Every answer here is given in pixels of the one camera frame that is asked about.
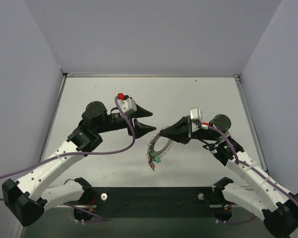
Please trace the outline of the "metal disc with keyrings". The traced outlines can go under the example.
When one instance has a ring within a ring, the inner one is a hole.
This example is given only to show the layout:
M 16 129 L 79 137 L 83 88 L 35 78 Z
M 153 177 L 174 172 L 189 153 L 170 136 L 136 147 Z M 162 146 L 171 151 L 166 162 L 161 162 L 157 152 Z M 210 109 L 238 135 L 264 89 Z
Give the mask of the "metal disc with keyrings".
M 159 155 L 160 158 L 162 159 L 162 157 L 169 152 L 172 145 L 173 145 L 173 141 L 171 139 L 168 139 L 166 137 L 162 137 L 160 135 L 160 132 L 158 132 L 155 136 L 153 136 L 150 139 L 150 141 L 148 143 L 146 157 L 149 160 L 151 160 L 149 155 L 150 155 L 150 153 L 154 152 L 157 155 Z

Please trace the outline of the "red tag key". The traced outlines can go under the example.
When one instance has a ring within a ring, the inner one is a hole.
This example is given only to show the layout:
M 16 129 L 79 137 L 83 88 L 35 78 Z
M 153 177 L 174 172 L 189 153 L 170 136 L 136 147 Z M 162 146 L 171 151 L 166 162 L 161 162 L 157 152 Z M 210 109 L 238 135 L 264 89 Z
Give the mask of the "red tag key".
M 155 171 L 155 164 L 153 160 L 149 160 L 149 166 L 153 171 Z

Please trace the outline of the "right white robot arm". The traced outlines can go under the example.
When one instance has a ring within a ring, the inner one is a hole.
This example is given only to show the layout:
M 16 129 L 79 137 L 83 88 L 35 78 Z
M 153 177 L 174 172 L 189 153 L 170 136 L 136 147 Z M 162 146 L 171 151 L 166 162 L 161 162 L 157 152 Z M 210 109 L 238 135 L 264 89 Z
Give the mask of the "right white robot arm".
M 289 237 L 298 228 L 298 193 L 285 189 L 264 172 L 231 137 L 228 131 L 230 127 L 231 120 L 223 114 L 216 115 L 210 122 L 203 122 L 201 117 L 191 115 L 162 129 L 159 134 L 182 144 L 192 139 L 212 141 L 206 148 L 252 189 L 249 192 L 224 177 L 213 184 L 214 197 L 251 212 L 263 221 L 274 237 Z

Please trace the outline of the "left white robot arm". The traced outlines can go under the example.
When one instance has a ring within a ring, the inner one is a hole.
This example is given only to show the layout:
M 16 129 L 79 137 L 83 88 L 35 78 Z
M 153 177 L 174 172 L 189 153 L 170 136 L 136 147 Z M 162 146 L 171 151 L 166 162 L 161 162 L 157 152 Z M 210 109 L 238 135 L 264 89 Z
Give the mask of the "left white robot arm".
M 96 196 L 93 187 L 83 178 L 75 178 L 62 186 L 50 187 L 62 173 L 90 155 L 102 143 L 101 133 L 127 129 L 134 140 L 154 131 L 154 126 L 138 122 L 151 117 L 132 98 L 115 98 L 118 113 L 108 113 L 104 104 L 94 101 L 86 106 L 78 127 L 56 152 L 28 174 L 2 184 L 3 201 L 22 226 L 35 223 L 45 211 L 67 202 L 86 204 Z

